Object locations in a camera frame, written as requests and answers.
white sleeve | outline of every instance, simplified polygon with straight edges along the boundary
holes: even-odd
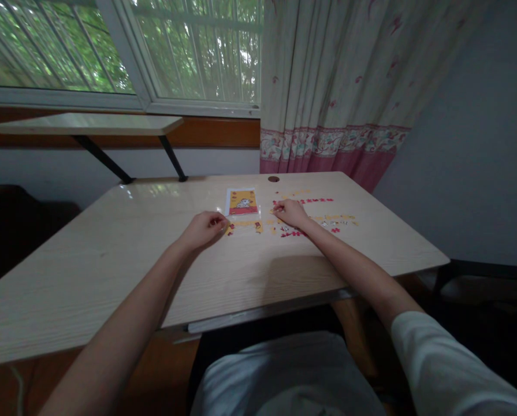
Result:
[[[419,416],[517,415],[517,390],[429,315],[400,314],[391,337]]]

floral curtain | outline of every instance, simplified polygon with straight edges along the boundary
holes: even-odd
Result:
[[[261,173],[340,170],[372,191],[489,0],[270,0]]]

white wall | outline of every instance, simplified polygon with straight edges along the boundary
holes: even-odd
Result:
[[[451,258],[517,265],[517,0],[489,10],[374,195]]]
[[[176,176],[163,150],[106,152],[132,177]],[[258,149],[179,149],[176,155],[189,176],[259,170]],[[0,184],[20,185],[41,201],[71,201],[84,209],[119,180],[84,150],[0,149]]]

card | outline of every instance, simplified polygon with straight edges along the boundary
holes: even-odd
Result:
[[[228,189],[225,215],[258,214],[254,188]]]

person's left hand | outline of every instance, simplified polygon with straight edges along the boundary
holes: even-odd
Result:
[[[177,241],[190,250],[211,242],[227,226],[228,219],[219,212],[204,211],[195,215]]]

